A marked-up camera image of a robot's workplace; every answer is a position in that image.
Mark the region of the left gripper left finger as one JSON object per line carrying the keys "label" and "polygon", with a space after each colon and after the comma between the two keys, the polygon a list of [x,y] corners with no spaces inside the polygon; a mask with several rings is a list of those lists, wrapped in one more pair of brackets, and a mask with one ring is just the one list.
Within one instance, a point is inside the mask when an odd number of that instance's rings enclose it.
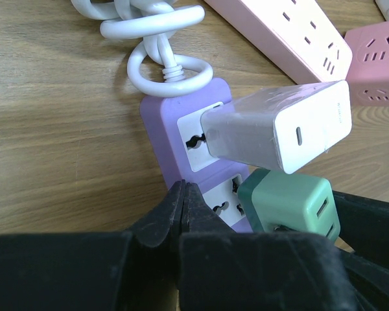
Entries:
{"label": "left gripper left finger", "polygon": [[0,235],[0,310],[175,310],[185,182],[124,231]]}

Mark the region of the pink power strip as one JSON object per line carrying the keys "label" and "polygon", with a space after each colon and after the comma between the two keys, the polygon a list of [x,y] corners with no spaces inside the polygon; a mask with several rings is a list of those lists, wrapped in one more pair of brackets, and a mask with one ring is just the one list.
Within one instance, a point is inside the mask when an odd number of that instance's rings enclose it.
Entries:
{"label": "pink power strip", "polygon": [[353,53],[313,0],[225,0],[208,5],[297,84],[346,78]]}

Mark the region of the white usb charger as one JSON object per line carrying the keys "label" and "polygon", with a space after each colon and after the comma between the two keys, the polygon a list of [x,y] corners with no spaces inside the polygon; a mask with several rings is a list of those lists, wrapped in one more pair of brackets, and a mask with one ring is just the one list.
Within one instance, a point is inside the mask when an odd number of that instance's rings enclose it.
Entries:
{"label": "white usb charger", "polygon": [[201,125],[213,157],[291,174],[351,132],[349,85],[264,88],[206,111]]}

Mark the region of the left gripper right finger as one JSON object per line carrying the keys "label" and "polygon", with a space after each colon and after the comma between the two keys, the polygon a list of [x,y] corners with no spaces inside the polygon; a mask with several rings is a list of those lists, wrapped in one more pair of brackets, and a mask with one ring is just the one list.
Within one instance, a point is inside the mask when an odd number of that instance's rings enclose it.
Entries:
{"label": "left gripper right finger", "polygon": [[188,183],[179,239],[182,310],[357,310],[335,245],[312,233],[236,233]]}

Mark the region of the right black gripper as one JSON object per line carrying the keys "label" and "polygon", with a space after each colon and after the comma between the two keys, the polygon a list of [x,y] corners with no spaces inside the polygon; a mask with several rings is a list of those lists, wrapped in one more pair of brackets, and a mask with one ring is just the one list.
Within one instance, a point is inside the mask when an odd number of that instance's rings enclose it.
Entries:
{"label": "right black gripper", "polygon": [[389,202],[334,191],[342,260],[359,310],[389,310]]}

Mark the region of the purple power strip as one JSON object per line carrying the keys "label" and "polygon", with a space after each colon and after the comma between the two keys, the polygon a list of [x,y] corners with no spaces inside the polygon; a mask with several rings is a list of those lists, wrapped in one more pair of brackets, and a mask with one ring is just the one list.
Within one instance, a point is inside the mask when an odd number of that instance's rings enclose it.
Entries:
{"label": "purple power strip", "polygon": [[210,207],[238,233],[252,228],[238,200],[237,187],[249,176],[247,165],[210,155],[200,124],[203,112],[232,100],[229,84],[214,78],[190,95],[146,96],[140,114],[168,188],[181,179],[196,183]]}

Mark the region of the green usb charger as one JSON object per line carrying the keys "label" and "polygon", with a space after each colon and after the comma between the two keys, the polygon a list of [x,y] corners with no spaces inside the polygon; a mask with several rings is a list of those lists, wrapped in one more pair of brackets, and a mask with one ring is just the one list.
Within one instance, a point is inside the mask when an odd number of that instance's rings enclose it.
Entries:
{"label": "green usb charger", "polygon": [[328,179],[258,168],[238,187],[237,196],[254,232],[286,227],[316,233],[332,242],[340,234]]}

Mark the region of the pink cube socket adapter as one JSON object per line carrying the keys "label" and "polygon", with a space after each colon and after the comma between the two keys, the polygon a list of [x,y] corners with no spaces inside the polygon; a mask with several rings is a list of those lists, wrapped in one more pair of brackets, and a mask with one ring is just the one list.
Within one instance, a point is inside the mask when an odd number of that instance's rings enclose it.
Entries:
{"label": "pink cube socket adapter", "polygon": [[353,52],[346,81],[354,106],[389,107],[389,21],[346,32]]}

